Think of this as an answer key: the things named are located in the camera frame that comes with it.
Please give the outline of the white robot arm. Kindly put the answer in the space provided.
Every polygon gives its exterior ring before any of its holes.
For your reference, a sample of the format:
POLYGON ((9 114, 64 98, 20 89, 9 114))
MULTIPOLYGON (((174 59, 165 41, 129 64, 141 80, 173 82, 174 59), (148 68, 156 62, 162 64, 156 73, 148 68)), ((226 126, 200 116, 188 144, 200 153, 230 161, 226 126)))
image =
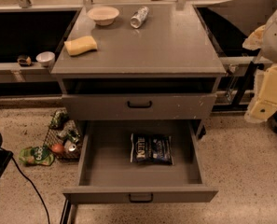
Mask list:
POLYGON ((245 49, 259 49, 255 62, 271 62, 266 71, 256 72, 254 92, 244 118, 251 123, 267 121, 277 111, 277 9, 267 22, 256 28, 243 42, 245 49))

